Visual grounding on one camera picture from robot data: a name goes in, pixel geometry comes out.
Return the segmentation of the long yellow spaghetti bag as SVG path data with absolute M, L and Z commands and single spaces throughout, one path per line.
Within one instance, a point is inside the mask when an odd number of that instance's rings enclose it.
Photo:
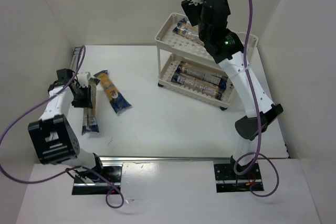
M 212 84 L 219 85 L 221 80 L 224 78 L 220 74 L 212 73 L 210 71 L 198 68 L 194 65 L 181 61 L 176 69 L 177 73 L 183 73 L 188 76 L 210 82 Z

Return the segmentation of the label-side blue spaghetti bag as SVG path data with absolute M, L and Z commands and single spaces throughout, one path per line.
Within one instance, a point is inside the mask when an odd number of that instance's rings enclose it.
M 193 91 L 200 92 L 217 100 L 221 100 L 222 95 L 226 90 L 226 83 L 218 86 L 181 73 L 175 73 L 171 78 L 171 82 L 183 85 Z

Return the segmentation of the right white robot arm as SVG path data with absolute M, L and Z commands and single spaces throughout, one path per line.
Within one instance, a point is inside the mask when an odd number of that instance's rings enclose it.
M 235 154 L 231 157 L 234 170 L 244 174 L 255 164 L 260 154 L 261 135 L 283 112 L 266 95 L 247 60 L 247 43 L 227 28 L 230 9 L 227 0 L 184 0 L 182 8 L 206 51 L 224 70 L 236 89 L 246 115 L 235 122 L 240 136 Z

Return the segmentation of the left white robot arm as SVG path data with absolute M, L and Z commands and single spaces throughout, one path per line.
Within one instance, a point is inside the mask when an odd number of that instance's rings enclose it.
M 49 86 L 50 101 L 38 121 L 29 123 L 28 132 L 40 163 L 78 166 L 79 177 L 93 182 L 103 173 L 95 153 L 80 148 L 67 115 L 71 107 L 83 109 L 82 133 L 98 132 L 96 91 L 99 79 L 89 72 L 75 74 L 70 69 L 57 71 L 58 79 Z

